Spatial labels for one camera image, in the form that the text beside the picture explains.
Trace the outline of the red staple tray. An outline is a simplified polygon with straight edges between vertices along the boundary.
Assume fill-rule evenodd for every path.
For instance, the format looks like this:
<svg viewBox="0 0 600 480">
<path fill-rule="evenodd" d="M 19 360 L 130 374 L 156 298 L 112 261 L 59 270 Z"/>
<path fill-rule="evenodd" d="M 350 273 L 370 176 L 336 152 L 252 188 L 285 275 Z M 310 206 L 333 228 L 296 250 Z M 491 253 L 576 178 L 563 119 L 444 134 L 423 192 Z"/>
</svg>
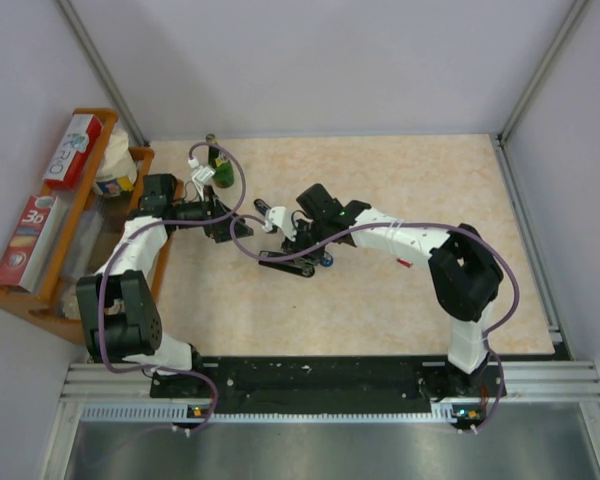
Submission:
<svg viewBox="0 0 600 480">
<path fill-rule="evenodd" d="M 396 261 L 398 263 L 400 263 L 401 265 L 405 266 L 406 268 L 411 268 L 411 266 L 412 266 L 412 264 L 410 262 L 408 262 L 408 261 L 406 261 L 404 259 L 398 258 L 398 259 L 396 259 Z"/>
</svg>

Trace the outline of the black stapler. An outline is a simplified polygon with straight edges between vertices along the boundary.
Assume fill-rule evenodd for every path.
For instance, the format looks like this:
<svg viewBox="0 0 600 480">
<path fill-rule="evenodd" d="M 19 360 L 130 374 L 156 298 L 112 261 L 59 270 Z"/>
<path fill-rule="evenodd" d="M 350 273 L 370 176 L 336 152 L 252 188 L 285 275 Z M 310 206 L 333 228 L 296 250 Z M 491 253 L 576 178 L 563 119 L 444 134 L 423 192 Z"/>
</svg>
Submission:
<svg viewBox="0 0 600 480">
<path fill-rule="evenodd" d="M 258 262 L 260 266 L 300 276 L 303 278 L 311 278 L 315 275 L 315 266 L 311 261 L 307 259 L 297 258 L 292 260 L 273 262 L 273 259 L 281 258 L 285 256 L 285 253 L 274 251 L 260 251 L 259 255 L 261 257 L 264 257 L 264 260 L 260 260 Z"/>
</svg>

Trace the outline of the blue stapler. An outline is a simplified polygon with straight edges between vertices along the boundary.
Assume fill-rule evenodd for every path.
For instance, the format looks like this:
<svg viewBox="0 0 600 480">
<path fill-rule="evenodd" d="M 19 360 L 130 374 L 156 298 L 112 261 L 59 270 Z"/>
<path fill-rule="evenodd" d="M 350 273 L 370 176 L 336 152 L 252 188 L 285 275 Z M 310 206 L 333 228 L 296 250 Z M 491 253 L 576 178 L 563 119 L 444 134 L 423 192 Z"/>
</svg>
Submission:
<svg viewBox="0 0 600 480">
<path fill-rule="evenodd" d="M 264 217 L 266 211 L 269 208 L 272 208 L 261 198 L 256 198 L 254 200 L 253 204 L 254 204 L 254 208 L 256 209 L 256 211 L 259 214 L 261 214 L 263 217 Z M 292 220 L 294 223 L 296 223 L 298 220 L 305 220 L 305 221 L 311 222 L 311 220 L 309 219 L 309 216 L 302 210 L 292 211 Z M 277 233 L 278 231 L 279 230 L 277 228 L 275 228 L 272 232 L 269 232 L 269 233 L 266 232 L 266 233 L 274 234 L 274 233 Z M 323 267 L 330 267 L 334 262 L 333 256 L 330 253 L 328 253 L 324 247 L 321 247 L 311 253 L 308 253 L 308 254 L 298 257 L 298 258 L 307 259 L 307 260 L 311 261 L 314 264 L 314 266 L 321 265 Z"/>
</svg>

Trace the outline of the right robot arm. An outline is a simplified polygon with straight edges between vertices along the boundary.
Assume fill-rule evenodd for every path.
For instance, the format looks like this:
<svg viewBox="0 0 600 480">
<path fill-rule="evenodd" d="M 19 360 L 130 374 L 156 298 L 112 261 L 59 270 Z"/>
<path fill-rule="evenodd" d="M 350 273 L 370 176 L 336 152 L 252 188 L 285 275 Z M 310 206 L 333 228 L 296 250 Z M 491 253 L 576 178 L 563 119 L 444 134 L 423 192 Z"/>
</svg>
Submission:
<svg viewBox="0 0 600 480">
<path fill-rule="evenodd" d="M 436 299 L 451 318 L 447 370 L 449 388 L 467 396 L 484 380 L 481 368 L 488 357 L 483 343 L 503 272 L 493 254 L 467 224 L 449 227 L 405 227 L 403 221 L 366 202 L 343 205 L 325 187 L 314 184 L 296 198 L 304 220 L 295 220 L 285 207 L 265 214 L 285 236 L 283 251 L 296 253 L 322 241 L 383 251 L 410 265 L 429 270 Z"/>
</svg>

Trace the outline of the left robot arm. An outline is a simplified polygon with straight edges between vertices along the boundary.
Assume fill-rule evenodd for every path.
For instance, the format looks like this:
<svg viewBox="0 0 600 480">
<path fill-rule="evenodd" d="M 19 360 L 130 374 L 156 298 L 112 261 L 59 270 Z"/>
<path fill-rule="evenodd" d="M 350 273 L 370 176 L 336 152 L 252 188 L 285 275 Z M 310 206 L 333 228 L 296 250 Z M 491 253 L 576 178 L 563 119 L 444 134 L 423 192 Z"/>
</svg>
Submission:
<svg viewBox="0 0 600 480">
<path fill-rule="evenodd" d="M 171 174 L 143 178 L 137 207 L 124 224 L 123 235 L 100 269 L 82 277 L 76 295 L 85 344 L 90 356 L 104 362 L 151 366 L 172 375 L 172 384 L 185 396 L 206 387 L 199 352 L 189 343 L 163 331 L 161 317 L 148 283 L 154 264 L 177 229 L 202 228 L 217 243 L 254 234 L 224 205 L 211 186 L 200 200 L 176 197 L 178 180 Z"/>
</svg>

